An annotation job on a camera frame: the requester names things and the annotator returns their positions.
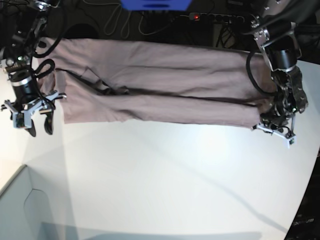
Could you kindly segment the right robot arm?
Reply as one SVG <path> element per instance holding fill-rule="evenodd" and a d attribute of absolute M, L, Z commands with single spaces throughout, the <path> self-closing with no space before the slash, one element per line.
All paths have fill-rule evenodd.
<path fill-rule="evenodd" d="M 5 100 L 1 110 L 10 111 L 10 119 L 15 129 L 23 129 L 32 137 L 36 129 L 32 119 L 34 113 L 45 115 L 44 130 L 53 134 L 53 118 L 56 109 L 55 100 L 66 98 L 65 93 L 53 90 L 42 93 L 38 81 L 55 70 L 55 62 L 48 55 L 61 41 L 60 33 L 54 43 L 44 53 L 37 53 L 41 34 L 53 8 L 64 8 L 60 0 L 32 0 L 21 14 L 7 46 L 0 51 L 5 60 L 4 71 L 15 94 L 15 101 Z"/>

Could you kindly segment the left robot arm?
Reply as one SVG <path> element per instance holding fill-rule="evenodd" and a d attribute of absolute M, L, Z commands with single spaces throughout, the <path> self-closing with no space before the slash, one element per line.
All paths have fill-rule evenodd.
<path fill-rule="evenodd" d="M 252 21 L 246 35 L 253 36 L 257 49 L 246 59 L 247 75 L 260 94 L 273 99 L 269 110 L 260 115 L 260 123 L 254 126 L 265 133 L 285 139 L 288 145 L 296 140 L 294 133 L 297 113 L 308 107 L 303 90 L 302 72 L 297 66 L 302 56 L 295 36 L 295 28 L 316 12 L 318 0 L 255 0 L 251 3 Z M 268 92 L 255 81 L 251 71 L 251 59 L 260 52 L 269 67 L 276 90 Z"/>

